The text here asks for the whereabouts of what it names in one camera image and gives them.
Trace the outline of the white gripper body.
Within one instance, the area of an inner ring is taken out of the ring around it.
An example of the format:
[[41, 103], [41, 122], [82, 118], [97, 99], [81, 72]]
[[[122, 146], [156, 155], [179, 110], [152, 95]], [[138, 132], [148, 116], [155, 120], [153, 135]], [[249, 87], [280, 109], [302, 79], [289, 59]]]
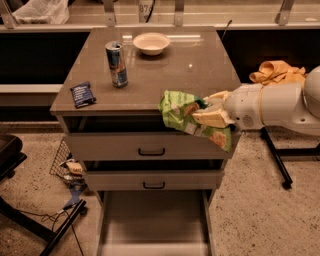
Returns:
[[263, 122], [260, 114], [261, 84], [244, 84], [231, 92], [224, 107], [240, 130], [260, 130]]

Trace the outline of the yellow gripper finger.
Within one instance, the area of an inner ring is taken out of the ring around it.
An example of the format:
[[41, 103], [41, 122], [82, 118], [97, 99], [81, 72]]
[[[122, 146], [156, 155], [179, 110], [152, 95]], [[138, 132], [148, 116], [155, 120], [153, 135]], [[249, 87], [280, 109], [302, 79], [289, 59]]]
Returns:
[[224, 110], [210, 112], [195, 111], [192, 117], [199, 124], [216, 128], [225, 128], [231, 123], [227, 112]]
[[204, 101], [207, 102], [208, 104], [223, 103], [229, 97], [229, 95], [230, 95], [230, 92], [227, 90], [224, 90], [224, 91], [220, 91], [205, 97]]

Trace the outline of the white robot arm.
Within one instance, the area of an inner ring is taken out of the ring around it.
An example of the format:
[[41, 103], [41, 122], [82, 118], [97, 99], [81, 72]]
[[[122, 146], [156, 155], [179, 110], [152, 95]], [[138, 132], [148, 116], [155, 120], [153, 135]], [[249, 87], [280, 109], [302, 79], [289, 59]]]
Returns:
[[304, 83], [277, 85], [243, 84], [205, 98], [209, 107], [192, 113], [202, 125], [240, 130], [260, 130], [268, 126], [320, 135], [320, 67], [314, 68]]

